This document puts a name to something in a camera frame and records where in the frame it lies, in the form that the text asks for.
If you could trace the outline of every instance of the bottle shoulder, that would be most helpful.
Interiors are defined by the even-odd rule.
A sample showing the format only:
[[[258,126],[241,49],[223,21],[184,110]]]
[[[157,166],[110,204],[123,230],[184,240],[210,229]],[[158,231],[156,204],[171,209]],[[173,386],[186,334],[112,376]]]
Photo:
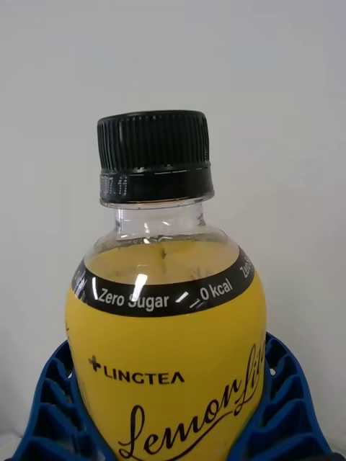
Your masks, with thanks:
[[[185,282],[230,267],[239,247],[222,230],[204,225],[192,233],[122,236],[111,232],[99,239],[84,261],[98,277],[133,284],[143,274],[148,284]]]

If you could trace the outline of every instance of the blue plastic crate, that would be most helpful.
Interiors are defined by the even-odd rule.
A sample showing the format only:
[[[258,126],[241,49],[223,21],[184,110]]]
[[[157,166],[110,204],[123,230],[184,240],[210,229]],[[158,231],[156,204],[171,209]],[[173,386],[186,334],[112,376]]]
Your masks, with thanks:
[[[298,361],[268,334],[262,400],[228,461],[294,461],[329,453]],[[83,406],[67,342],[42,371],[27,430],[12,459],[117,460]]]

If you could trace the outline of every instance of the yellow liquid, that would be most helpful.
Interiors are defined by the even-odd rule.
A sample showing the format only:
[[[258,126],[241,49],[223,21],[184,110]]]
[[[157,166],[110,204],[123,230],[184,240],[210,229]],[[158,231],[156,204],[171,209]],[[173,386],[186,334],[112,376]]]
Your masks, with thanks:
[[[134,284],[144,274],[164,288],[217,274],[238,255],[235,245],[168,241],[112,249],[86,265],[103,279]],[[81,396],[119,461],[225,461],[262,395],[265,322],[256,272],[233,300],[167,317],[105,313],[70,288],[66,329]]]

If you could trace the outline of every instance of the black bottle cap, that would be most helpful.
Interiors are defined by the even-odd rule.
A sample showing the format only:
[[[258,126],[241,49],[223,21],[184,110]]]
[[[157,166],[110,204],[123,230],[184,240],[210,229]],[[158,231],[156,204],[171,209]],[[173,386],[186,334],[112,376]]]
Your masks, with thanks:
[[[97,123],[101,203],[211,197],[205,115],[162,110],[114,115]]]

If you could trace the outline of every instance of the plastic bottle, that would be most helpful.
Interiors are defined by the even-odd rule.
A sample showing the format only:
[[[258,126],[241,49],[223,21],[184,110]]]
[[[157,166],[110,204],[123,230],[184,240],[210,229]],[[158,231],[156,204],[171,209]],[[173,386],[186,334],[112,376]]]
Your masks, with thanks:
[[[119,460],[225,461],[261,398],[266,313],[251,261],[203,217],[206,118],[117,115],[98,139],[115,228],[66,305],[83,402]]]

